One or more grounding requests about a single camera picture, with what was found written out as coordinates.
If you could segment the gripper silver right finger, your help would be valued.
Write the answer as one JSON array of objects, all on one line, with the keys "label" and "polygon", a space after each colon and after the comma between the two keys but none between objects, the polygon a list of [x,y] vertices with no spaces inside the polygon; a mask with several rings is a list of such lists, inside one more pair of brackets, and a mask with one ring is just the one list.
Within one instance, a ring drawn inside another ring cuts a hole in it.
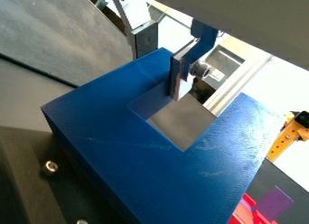
[{"label": "gripper silver right finger", "polygon": [[191,20],[191,36],[193,39],[172,54],[169,58],[169,96],[179,101],[191,90],[192,78],[203,78],[208,69],[195,62],[212,49],[217,29]]}]

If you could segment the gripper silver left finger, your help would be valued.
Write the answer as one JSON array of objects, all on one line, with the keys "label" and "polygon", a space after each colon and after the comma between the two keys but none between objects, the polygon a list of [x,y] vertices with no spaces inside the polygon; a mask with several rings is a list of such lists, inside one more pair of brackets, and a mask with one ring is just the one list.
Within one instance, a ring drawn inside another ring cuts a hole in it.
[{"label": "gripper silver left finger", "polygon": [[145,0],[112,0],[130,47],[132,59],[140,58],[157,47],[157,22],[151,19]]}]

